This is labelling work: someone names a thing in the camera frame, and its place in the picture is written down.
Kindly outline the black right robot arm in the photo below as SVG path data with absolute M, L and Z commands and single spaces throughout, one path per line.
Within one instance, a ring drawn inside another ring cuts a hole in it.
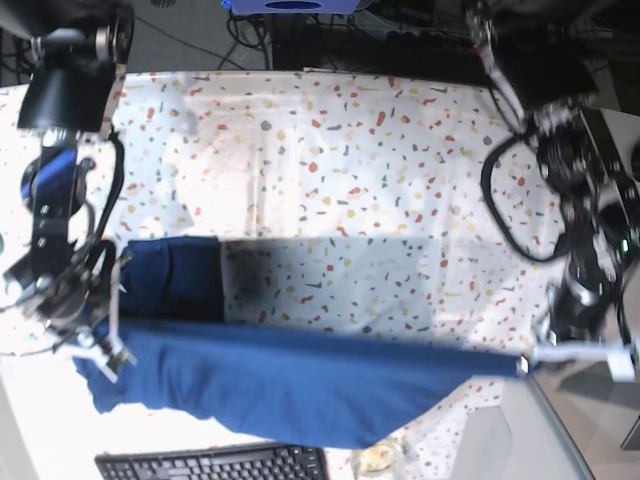
M 29 249 L 5 274 L 16 305 L 45 324 L 55 346 L 99 321 L 108 309 L 116 247 L 103 237 L 124 183 L 125 149 L 111 117 L 134 36 L 127 1 L 4 1 L 1 26 L 31 45 L 35 65 L 17 127 L 40 137 L 20 194 L 32 216 Z M 92 158 L 80 140 L 95 134 L 115 150 L 106 204 L 87 198 Z

